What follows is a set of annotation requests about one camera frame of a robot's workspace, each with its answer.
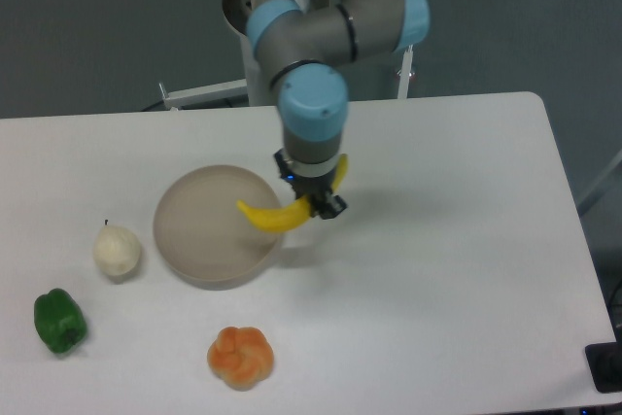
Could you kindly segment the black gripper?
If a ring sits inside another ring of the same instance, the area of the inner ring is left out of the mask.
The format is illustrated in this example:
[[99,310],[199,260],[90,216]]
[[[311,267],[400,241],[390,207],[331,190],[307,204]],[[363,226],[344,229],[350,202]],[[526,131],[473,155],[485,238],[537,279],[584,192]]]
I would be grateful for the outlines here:
[[292,159],[284,149],[274,154],[280,178],[295,193],[295,199],[306,200],[314,217],[331,220],[348,207],[336,191],[344,178],[344,155],[335,155],[318,164],[304,164]]

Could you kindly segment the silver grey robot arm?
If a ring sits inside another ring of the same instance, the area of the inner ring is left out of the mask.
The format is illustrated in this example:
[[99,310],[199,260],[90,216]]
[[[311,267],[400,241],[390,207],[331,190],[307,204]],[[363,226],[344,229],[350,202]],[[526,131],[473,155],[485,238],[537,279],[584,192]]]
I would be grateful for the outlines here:
[[332,219],[345,201],[340,151],[349,91],[338,67],[422,42],[431,26],[428,0],[249,0],[243,33],[282,123],[275,161],[305,218]]

